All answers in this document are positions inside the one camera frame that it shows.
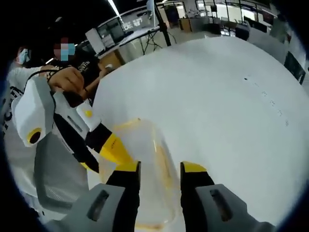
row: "blue face mask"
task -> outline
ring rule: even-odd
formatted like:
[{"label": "blue face mask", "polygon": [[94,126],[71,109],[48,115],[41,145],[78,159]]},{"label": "blue face mask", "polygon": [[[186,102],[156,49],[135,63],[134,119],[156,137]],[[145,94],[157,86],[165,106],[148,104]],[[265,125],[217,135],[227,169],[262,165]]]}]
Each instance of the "blue face mask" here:
[{"label": "blue face mask", "polygon": [[61,61],[68,61],[69,56],[74,56],[75,54],[75,45],[73,43],[68,43],[67,49],[61,49]]},{"label": "blue face mask", "polygon": [[21,53],[19,53],[18,60],[19,60],[18,61],[19,64],[24,64],[25,62],[30,60],[28,49],[25,48],[21,51]]}]

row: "face mask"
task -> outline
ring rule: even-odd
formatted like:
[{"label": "face mask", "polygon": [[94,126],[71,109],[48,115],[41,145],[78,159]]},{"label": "face mask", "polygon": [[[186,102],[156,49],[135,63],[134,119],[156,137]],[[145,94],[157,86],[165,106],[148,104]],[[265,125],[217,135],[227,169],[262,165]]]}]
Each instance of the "face mask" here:
[{"label": "face mask", "polygon": [[28,53],[29,53],[28,49],[23,49],[21,51],[21,53],[19,53],[19,55],[18,55],[18,60],[19,60],[18,63],[19,64],[24,64],[25,62],[30,60]]},{"label": "face mask", "polygon": [[74,56],[75,45],[73,43],[62,43],[61,44],[61,61],[68,61],[69,56]]}]

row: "transparent plastic box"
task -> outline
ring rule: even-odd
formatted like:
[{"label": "transparent plastic box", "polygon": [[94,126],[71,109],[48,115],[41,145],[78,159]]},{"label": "transparent plastic box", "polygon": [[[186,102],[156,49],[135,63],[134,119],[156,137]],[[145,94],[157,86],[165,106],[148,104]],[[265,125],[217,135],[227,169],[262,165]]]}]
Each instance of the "transparent plastic box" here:
[{"label": "transparent plastic box", "polygon": [[[141,161],[140,206],[135,228],[162,230],[180,212],[180,181],[163,136],[147,120],[136,119],[112,130],[134,160]],[[106,183],[115,164],[99,158],[100,178]]]}]

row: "black t-shirt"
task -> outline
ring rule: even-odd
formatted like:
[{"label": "black t-shirt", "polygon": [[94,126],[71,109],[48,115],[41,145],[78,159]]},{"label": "black t-shirt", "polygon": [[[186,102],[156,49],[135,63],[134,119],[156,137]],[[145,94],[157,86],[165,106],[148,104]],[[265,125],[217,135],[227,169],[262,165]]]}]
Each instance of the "black t-shirt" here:
[{"label": "black t-shirt", "polygon": [[98,62],[99,59],[97,59],[95,56],[92,56],[88,52],[81,49],[76,49],[75,56],[69,61],[53,59],[50,65],[59,67],[66,67],[71,65],[75,67],[83,75],[84,87],[86,87],[99,76],[100,68],[98,67]]}]

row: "yellow circle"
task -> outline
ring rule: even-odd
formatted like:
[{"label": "yellow circle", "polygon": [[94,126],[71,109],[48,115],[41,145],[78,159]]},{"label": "yellow circle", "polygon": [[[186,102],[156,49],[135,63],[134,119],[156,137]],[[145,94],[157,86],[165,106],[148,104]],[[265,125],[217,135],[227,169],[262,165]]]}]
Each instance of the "yellow circle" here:
[{"label": "yellow circle", "polygon": [[91,111],[91,110],[86,110],[86,111],[85,111],[85,115],[86,115],[87,117],[92,117],[92,111]]},{"label": "yellow circle", "polygon": [[29,143],[29,144],[32,144],[32,143],[30,142],[32,136],[33,136],[35,133],[37,133],[37,132],[40,132],[40,133],[41,133],[41,131],[42,131],[41,128],[36,128],[36,129],[34,129],[33,131],[31,131],[31,132],[27,135],[27,141],[28,141],[28,143]]}]

